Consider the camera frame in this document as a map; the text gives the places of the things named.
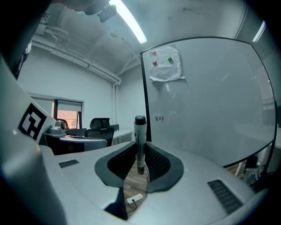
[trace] cable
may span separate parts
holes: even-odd
[[[130,212],[133,212],[133,211],[135,211],[137,209],[137,204],[135,203],[135,205],[136,205],[136,207],[133,210],[131,210]]]

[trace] fluorescent light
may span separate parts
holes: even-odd
[[[147,39],[142,32],[139,24],[137,23],[136,19],[133,17],[131,12],[128,10],[126,5],[121,0],[110,0],[110,5],[115,5],[117,8],[117,12],[119,15],[125,20],[128,26],[131,28],[132,32],[136,35],[137,39],[141,44],[147,42]]]
[[[267,26],[267,24],[263,20],[262,25],[260,26],[258,33],[256,33],[256,36],[253,39],[253,42],[257,42],[259,40],[259,38],[260,38],[260,36],[262,36],[266,26]]]

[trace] window frame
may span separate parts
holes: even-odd
[[[58,99],[54,100],[54,119],[58,119]],[[76,127],[78,127],[78,121],[79,121],[79,129],[82,129],[82,112],[77,112],[77,122]]]

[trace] ceiling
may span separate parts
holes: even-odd
[[[69,33],[67,44],[59,40],[56,48],[120,75],[140,64],[141,51],[167,41],[195,36],[234,38],[245,12],[245,4],[240,0],[122,1],[143,30],[146,43],[138,42],[119,15],[101,23],[96,15],[87,16],[52,4],[48,25]],[[43,38],[54,41],[48,34]]]

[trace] whiteboard frame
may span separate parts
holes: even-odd
[[[173,41],[169,41],[169,42],[165,42],[163,44],[160,44],[160,45],[157,45],[157,46],[154,46],[154,47],[151,47],[151,48],[148,48],[144,51],[142,51],[140,53],[140,63],[141,63],[141,71],[142,71],[142,77],[143,77],[143,83],[144,83],[144,99],[145,99],[145,110],[146,110],[146,119],[147,119],[147,136],[146,136],[146,141],[147,142],[151,142],[151,126],[150,126],[150,116],[149,116],[149,104],[148,104],[148,91],[147,91],[147,86],[146,86],[146,77],[145,77],[145,69],[144,69],[144,59],[143,59],[143,53],[150,50],[150,49],[153,49],[153,48],[156,48],[156,47],[161,47],[163,45],[167,45],[167,44],[171,44],[171,43],[175,43],[175,42],[179,42],[179,41],[183,41],[183,40],[191,40],[191,39],[203,39],[203,38],[215,38],[215,39],[227,39],[227,40],[232,40],[232,41],[237,41],[237,42],[242,42],[242,43],[245,43],[245,44],[249,44],[251,45],[251,43],[249,42],[245,42],[245,41],[241,41],[241,40],[236,40],[236,39],[232,39],[232,38],[226,38],[226,37],[216,37],[216,36],[204,36],[204,37],[190,37],[190,38],[183,38],[183,39],[177,39],[177,40],[173,40]],[[251,45],[251,47],[254,49],[254,51],[256,52],[256,54],[258,55],[260,61],[262,62],[262,65],[264,66],[264,63],[263,61],[261,60],[259,54],[257,53],[257,51],[255,50],[255,48]],[[268,144],[266,144],[264,147],[262,147],[261,149],[259,149],[258,151],[256,151],[254,154],[252,155],[249,155],[248,157],[244,158],[244,159],[241,159],[237,162],[234,162],[234,163],[231,163],[231,164],[228,164],[228,165],[225,165],[224,167],[230,167],[232,165],[235,165],[235,164],[238,164],[240,162],[243,162],[245,161],[246,159],[248,159],[249,157],[257,154],[258,152],[260,152],[261,150],[263,150],[264,148],[268,147],[270,144],[271,145],[271,149],[270,149],[270,154],[268,156],[268,159],[267,159],[267,163],[265,165],[265,171],[266,172],[266,169],[268,167],[268,164],[270,162],[270,159],[271,159],[271,156],[272,156],[272,153],[273,153],[273,149],[274,149],[274,146],[275,146],[275,140],[276,140],[276,135],[277,135],[277,103],[275,101],[275,96],[274,96],[274,91],[273,91],[273,88],[272,88],[272,84],[271,84],[271,80],[270,80],[270,86],[271,86],[271,90],[272,90],[272,94],[273,94],[273,99],[274,99],[274,107],[275,107],[275,129],[274,129],[274,138],[273,140],[271,140]]]

